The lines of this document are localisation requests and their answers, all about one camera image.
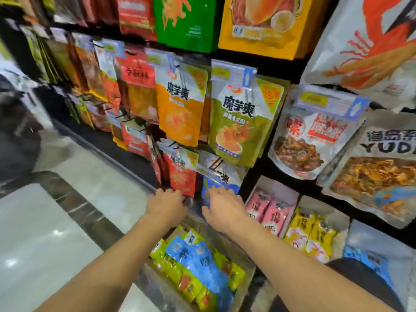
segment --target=forearm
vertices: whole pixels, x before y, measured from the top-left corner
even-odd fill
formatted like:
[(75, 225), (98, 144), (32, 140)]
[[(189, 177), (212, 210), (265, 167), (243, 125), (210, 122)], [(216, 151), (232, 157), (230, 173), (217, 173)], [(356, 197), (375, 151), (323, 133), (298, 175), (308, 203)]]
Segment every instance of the forearm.
[(290, 312), (392, 310), (367, 291), (270, 234), (250, 217), (228, 233), (270, 280)]
[(168, 229), (144, 215), (120, 241), (35, 311), (118, 311), (138, 271)]

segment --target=shrimp image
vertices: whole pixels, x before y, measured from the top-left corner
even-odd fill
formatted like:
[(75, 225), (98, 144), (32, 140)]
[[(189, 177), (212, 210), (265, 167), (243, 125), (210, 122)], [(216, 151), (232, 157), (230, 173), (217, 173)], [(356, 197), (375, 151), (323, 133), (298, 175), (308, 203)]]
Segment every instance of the shrimp image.
[(176, 26), (178, 17), (181, 19), (186, 17), (186, 13), (183, 11), (183, 5), (185, 5), (189, 12), (192, 10), (188, 0), (162, 0), (162, 4), (162, 19), (164, 30), (166, 30), (169, 20), (172, 20), (172, 25)]
[(416, 0), (410, 0), (393, 23), (383, 33), (383, 15), (402, 0), (364, 0), (366, 34), (356, 30), (347, 43), (351, 50), (341, 51), (348, 57), (339, 67), (324, 71), (325, 76), (345, 75), (341, 85), (352, 89), (368, 89), (390, 78), (403, 63), (416, 56), (416, 39), (408, 41), (415, 31)]

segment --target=white snack bag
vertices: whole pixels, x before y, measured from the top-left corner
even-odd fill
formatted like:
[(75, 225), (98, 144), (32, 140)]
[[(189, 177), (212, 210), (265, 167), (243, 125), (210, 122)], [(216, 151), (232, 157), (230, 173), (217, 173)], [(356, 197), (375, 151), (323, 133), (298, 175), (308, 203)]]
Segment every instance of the white snack bag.
[(416, 217), (416, 114), (375, 110), (322, 193), (402, 229)]
[(414, 108), (416, 0), (340, 0), (301, 84), (340, 84), (387, 109)]
[(286, 174), (314, 180), (362, 125), (366, 114), (356, 121), (345, 121), (294, 107), (294, 95), (296, 90), (283, 105), (268, 156)]

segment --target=right hand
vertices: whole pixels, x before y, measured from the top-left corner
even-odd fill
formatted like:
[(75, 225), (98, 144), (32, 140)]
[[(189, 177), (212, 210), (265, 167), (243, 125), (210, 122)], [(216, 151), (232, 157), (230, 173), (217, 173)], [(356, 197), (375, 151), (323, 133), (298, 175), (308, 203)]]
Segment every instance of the right hand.
[(244, 219), (250, 219), (241, 196), (235, 195), (232, 189), (224, 187), (208, 190), (211, 208), (202, 207), (205, 220), (217, 231), (231, 235), (231, 232)]

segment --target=pink snack package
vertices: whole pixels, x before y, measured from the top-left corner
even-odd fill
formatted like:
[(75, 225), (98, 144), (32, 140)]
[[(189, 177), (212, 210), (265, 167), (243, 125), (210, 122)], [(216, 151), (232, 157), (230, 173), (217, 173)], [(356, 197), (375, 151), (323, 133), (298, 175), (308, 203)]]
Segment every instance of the pink snack package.
[(278, 236), (291, 208), (293, 206), (286, 204), (284, 201), (273, 199), (264, 215), (263, 226), (270, 233)]
[(258, 223), (261, 223), (264, 212), (272, 199), (272, 195), (264, 194), (262, 191), (256, 189), (247, 204), (247, 212), (250, 217), (256, 219)]

